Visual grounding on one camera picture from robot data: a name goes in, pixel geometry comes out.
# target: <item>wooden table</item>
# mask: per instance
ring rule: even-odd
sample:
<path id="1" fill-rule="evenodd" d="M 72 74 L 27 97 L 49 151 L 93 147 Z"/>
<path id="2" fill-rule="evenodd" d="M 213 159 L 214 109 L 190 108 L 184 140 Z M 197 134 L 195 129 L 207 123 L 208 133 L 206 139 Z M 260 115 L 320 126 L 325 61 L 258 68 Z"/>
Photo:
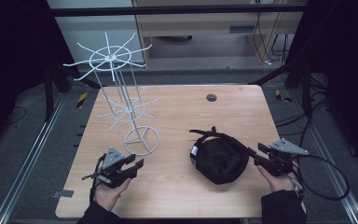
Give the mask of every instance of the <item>wooden table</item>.
<path id="1" fill-rule="evenodd" d="M 117 89 L 104 88 L 110 99 L 118 99 Z M 130 96 L 135 88 L 129 87 Z M 208 94 L 217 100 L 209 102 Z M 257 149 L 257 143 L 268 144 L 279 139 L 264 94 L 259 86 L 146 86 L 142 94 L 147 105 L 136 124 L 148 125 L 160 135 L 156 151 L 139 157 L 145 166 L 122 193 L 114 212 L 127 218 L 165 217 L 261 217 L 260 198 L 269 194 L 269 185 L 249 160 L 243 174 L 233 183 L 215 185 L 192 165 L 189 152 L 199 134 L 190 129 L 209 131 L 213 126 L 220 133 L 237 138 L 247 147 Z M 64 189 L 73 190 L 72 198 L 61 197 L 58 217 L 82 217 L 89 206 L 91 180 L 81 180 L 92 174 L 97 160 L 114 147 L 124 156 L 124 138 L 131 124 L 120 122 L 110 132 L 106 130 L 116 120 L 109 113 L 100 91 L 92 109 L 74 163 Z"/>

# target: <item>white metal display stand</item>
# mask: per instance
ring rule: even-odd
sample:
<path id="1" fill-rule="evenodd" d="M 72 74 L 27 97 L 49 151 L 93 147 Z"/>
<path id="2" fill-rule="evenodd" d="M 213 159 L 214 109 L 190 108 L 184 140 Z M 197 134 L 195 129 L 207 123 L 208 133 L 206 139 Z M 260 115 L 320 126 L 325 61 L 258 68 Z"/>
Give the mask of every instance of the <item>white metal display stand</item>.
<path id="1" fill-rule="evenodd" d="M 152 117 L 145 113 L 145 106 L 155 103 L 156 101 L 158 101 L 158 99 L 148 103 L 144 103 L 141 99 L 141 96 L 144 93 L 145 88 L 141 92 L 139 92 L 138 85 L 136 84 L 136 80 L 135 80 L 135 75 L 133 74 L 132 66 L 134 65 L 138 67 L 145 67 L 145 64 L 131 63 L 130 62 L 131 55 L 135 52 L 140 52 L 143 50 L 150 49 L 152 46 L 150 45 L 145 49 L 130 51 L 129 49 L 126 48 L 126 45 L 130 43 L 130 41 L 132 41 L 134 36 L 135 34 L 133 34 L 132 37 L 122 46 L 111 46 L 109 45 L 109 40 L 107 34 L 105 33 L 106 47 L 98 50 L 88 49 L 77 43 L 78 46 L 80 46 L 81 48 L 92 52 L 91 56 L 86 61 L 82 61 L 79 63 L 64 64 L 64 65 L 74 66 L 81 63 L 89 64 L 91 69 L 84 76 L 80 78 L 76 78 L 75 80 L 76 81 L 81 80 L 86 76 L 88 76 L 89 74 L 94 73 L 103 92 L 103 98 L 106 100 L 111 110 L 110 113 L 103 114 L 97 117 L 113 116 L 116 119 L 116 122 L 107 130 L 107 132 L 111 131 L 119 122 L 130 122 L 132 129 L 127 134 L 124 145 L 131 154 L 136 154 L 137 156 L 145 156 L 152 153 L 158 147 L 159 134 L 154 128 L 150 126 L 137 126 L 135 121 L 141 116 L 146 116 L 155 119 L 155 117 Z M 127 90 L 127 85 L 124 81 L 124 77 L 121 72 L 121 68 L 124 67 L 125 65 L 130 66 L 132 79 L 137 91 L 137 97 L 130 97 L 129 92 Z M 98 77 L 97 71 L 111 73 L 112 81 L 115 83 L 117 87 L 117 92 L 120 98 L 117 102 L 112 101 L 106 95 L 101 80 Z M 150 136 L 150 134 L 154 135 L 155 141 L 153 142 L 153 144 L 149 144 L 147 140 L 150 139 L 150 137 L 146 139 L 146 135 Z M 146 152 L 142 151 L 139 147 L 131 149 L 130 145 L 144 146 L 146 147 Z"/>

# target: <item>human hand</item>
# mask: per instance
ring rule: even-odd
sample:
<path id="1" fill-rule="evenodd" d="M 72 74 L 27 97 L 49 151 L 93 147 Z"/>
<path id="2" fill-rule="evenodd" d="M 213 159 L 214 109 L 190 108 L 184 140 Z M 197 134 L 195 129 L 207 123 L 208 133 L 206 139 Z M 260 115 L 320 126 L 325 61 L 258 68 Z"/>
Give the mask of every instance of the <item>human hand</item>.
<path id="1" fill-rule="evenodd" d="M 269 187 L 271 188 L 271 192 L 279 191 L 279 190 L 295 190 L 296 186 L 293 184 L 292 179 L 296 179 L 295 174 L 290 173 L 288 175 L 283 176 L 273 176 L 271 175 L 264 167 L 258 165 L 257 166 L 258 171 L 262 176 L 264 176 L 268 183 Z"/>
<path id="2" fill-rule="evenodd" d="M 94 200 L 103 207 L 106 211 L 112 211 L 120 194 L 127 189 L 131 182 L 131 179 L 126 179 L 118 188 L 111 189 L 105 184 L 102 184 L 99 179 L 96 182 L 96 189 L 94 194 Z"/>

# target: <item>black cable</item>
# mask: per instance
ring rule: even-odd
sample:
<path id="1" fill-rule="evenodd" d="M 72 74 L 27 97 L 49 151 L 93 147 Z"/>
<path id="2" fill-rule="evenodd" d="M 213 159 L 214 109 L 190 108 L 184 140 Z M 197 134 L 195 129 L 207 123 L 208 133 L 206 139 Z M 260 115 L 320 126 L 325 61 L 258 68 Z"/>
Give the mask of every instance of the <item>black cable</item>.
<path id="1" fill-rule="evenodd" d="M 319 85 L 317 85 L 316 83 L 310 83 L 310 87 L 313 89 L 313 90 L 315 90 L 315 91 L 320 91 L 320 90 L 322 90 L 322 91 L 326 91 L 325 89 L 323 89 L 323 88 L 321 88 L 321 86 L 319 86 Z"/>
<path id="2" fill-rule="evenodd" d="M 106 157 L 106 154 L 103 154 L 103 156 L 101 156 L 101 158 L 98 159 L 97 165 L 95 166 L 94 174 L 83 177 L 83 180 L 86 179 L 87 177 L 92 178 L 92 186 L 91 186 L 91 189 L 89 190 L 89 203 L 92 203 L 94 201 L 95 189 L 101 184 L 101 182 L 100 182 L 96 185 L 97 178 L 98 178 L 97 174 L 99 173 L 100 164 L 105 159 L 105 157 Z"/>
<path id="3" fill-rule="evenodd" d="M 280 133 L 279 136 L 290 136 L 290 135 L 296 135 L 296 134 L 301 134 L 304 131 L 298 132 L 298 133 Z"/>
<path id="4" fill-rule="evenodd" d="M 283 42 L 283 49 L 275 49 L 274 46 L 277 42 L 279 35 L 275 35 L 274 41 L 272 42 L 272 46 L 271 46 L 271 53 L 275 56 L 281 57 L 280 59 L 277 59 L 275 61 L 281 60 L 281 65 L 283 65 L 284 63 L 286 63 L 286 45 L 288 44 L 288 35 L 284 35 L 284 42 Z"/>
<path id="5" fill-rule="evenodd" d="M 315 110 L 319 105 L 324 104 L 325 102 L 326 102 L 326 100 L 322 100 L 321 102 L 319 102 L 318 104 L 316 104 L 315 106 L 313 106 L 311 110 L 312 110 L 312 111 Z M 294 122 L 296 122 L 297 120 L 299 120 L 299 119 L 301 119 L 301 118 L 303 118 L 303 117 L 305 117 L 305 116 L 307 116 L 305 113 L 299 114 L 299 115 L 294 115 L 294 116 L 292 116 L 292 117 L 290 117 L 290 118 L 287 118 L 287 119 L 282 119 L 282 120 L 275 121 L 274 123 L 276 124 L 276 123 L 283 122 L 283 121 L 288 120 L 288 119 L 295 118 L 295 119 L 290 120 L 290 121 L 288 121 L 288 122 L 286 122 L 286 123 L 277 124 L 276 127 L 279 128 L 279 127 L 283 127 L 283 126 L 289 125 L 289 124 L 291 124 L 291 123 L 294 123 Z"/>
<path id="6" fill-rule="evenodd" d="M 327 86 L 325 83 L 323 83 L 321 80 L 319 80 L 318 78 L 316 77 L 313 77 L 313 76 L 310 76 L 310 82 L 311 84 L 320 89 L 320 90 L 323 90 L 323 91 L 327 91 Z"/>
<path id="7" fill-rule="evenodd" d="M 305 133 L 307 132 L 307 129 L 310 127 L 310 124 L 311 124 L 311 123 L 312 123 L 312 118 L 308 119 L 307 124 L 306 124 L 305 127 L 304 127 L 304 130 L 303 130 L 303 132 L 302 132 L 302 134 L 301 134 L 300 142 L 299 142 L 299 144 L 298 144 L 299 147 L 302 146 L 303 141 L 304 141 L 304 137 L 305 137 Z"/>
<path id="8" fill-rule="evenodd" d="M 312 96 L 310 98 L 313 98 L 315 95 L 317 94 L 323 94 L 325 95 L 326 94 L 326 91 L 316 91 L 315 93 L 312 94 Z"/>
<path id="9" fill-rule="evenodd" d="M 338 197 L 331 197 L 331 196 L 326 196 L 326 195 L 323 195 L 322 193 L 320 192 L 317 192 L 315 189 L 311 188 L 310 185 L 308 185 L 305 181 L 304 181 L 304 178 L 302 177 L 302 174 L 301 174 L 301 171 L 299 169 L 299 159 L 300 158 L 312 158 L 312 159 L 317 159 L 317 160 L 321 160 L 321 161 L 324 161 L 326 162 L 327 164 L 331 165 L 332 167 L 334 167 L 334 169 L 336 169 L 339 174 L 342 176 L 342 178 L 344 179 L 344 182 L 345 182 L 345 185 L 346 185 L 346 190 L 345 192 L 341 195 L 341 196 L 338 196 Z M 298 164 L 298 167 L 297 167 L 297 171 L 293 170 L 294 174 L 298 174 L 298 180 L 300 181 L 300 184 L 303 186 L 303 187 L 306 187 L 307 190 L 309 190 L 310 192 L 312 192 L 313 194 L 321 197 L 321 198 L 324 198 L 326 200 L 330 200 L 330 201 L 339 201 L 339 200 L 342 200 L 344 199 L 345 197 L 348 196 L 348 194 L 350 193 L 350 190 L 351 190 L 351 186 L 350 186 L 350 182 L 348 180 L 348 178 L 344 175 L 344 173 L 338 169 L 338 167 L 336 167 L 335 164 L 333 164 L 331 161 L 328 161 L 322 157 L 318 157 L 318 156 L 314 156 L 314 155 L 297 155 L 295 157 L 293 157 L 294 160 L 297 160 L 297 164 Z"/>
<path id="10" fill-rule="evenodd" d="M 9 123 L 5 123 L 4 125 L 15 124 L 15 123 L 19 122 L 20 120 L 22 120 L 25 117 L 25 115 L 27 115 L 27 110 L 22 106 L 16 106 L 16 107 L 14 107 L 14 109 L 22 109 L 24 111 L 24 114 L 21 116 L 21 118 L 11 121 Z"/>
<path id="11" fill-rule="evenodd" d="M 255 0 L 255 2 L 260 5 L 261 2 L 260 0 Z M 263 62 L 263 57 L 261 57 L 261 54 L 260 54 L 260 51 L 258 50 L 258 47 L 257 47 L 257 44 L 255 43 L 255 32 L 258 30 L 258 33 L 260 34 L 260 39 L 261 39 L 261 42 L 263 43 L 263 48 L 264 48 L 264 52 L 266 53 L 266 56 L 269 58 L 269 62 L 272 63 L 272 62 L 275 62 L 275 61 L 278 61 L 279 59 L 271 59 L 269 57 L 269 54 L 267 53 L 267 47 L 266 47 L 266 43 L 264 41 L 264 38 L 261 34 L 261 28 L 260 28 L 260 12 L 257 12 L 257 21 L 256 21 L 256 24 L 255 24 L 255 29 L 254 29 L 254 32 L 253 32 L 253 42 L 254 42 L 254 45 L 255 45 L 255 49 L 257 50 L 257 53 L 258 53 L 258 56 L 260 58 L 260 61 Z"/>

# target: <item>metal bracket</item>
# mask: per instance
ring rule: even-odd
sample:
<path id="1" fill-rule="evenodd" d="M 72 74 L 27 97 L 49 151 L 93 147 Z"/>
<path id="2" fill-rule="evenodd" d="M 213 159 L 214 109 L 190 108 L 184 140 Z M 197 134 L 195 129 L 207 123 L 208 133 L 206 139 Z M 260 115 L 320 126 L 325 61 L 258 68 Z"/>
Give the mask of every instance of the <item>metal bracket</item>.
<path id="1" fill-rule="evenodd" d="M 113 147 L 110 147 L 106 153 L 106 158 L 103 163 L 103 168 L 116 164 L 118 161 L 124 160 L 124 156 L 116 151 Z"/>
<path id="2" fill-rule="evenodd" d="M 284 138 L 276 142 L 270 143 L 269 146 L 280 152 L 295 153 L 298 155 L 308 155 L 309 152 L 293 143 L 285 140 Z"/>
<path id="3" fill-rule="evenodd" d="M 73 190 L 69 190 L 69 189 L 63 189 L 61 191 L 55 190 L 51 195 L 51 198 L 57 198 L 57 199 L 61 197 L 72 198 L 73 195 L 74 195 Z"/>

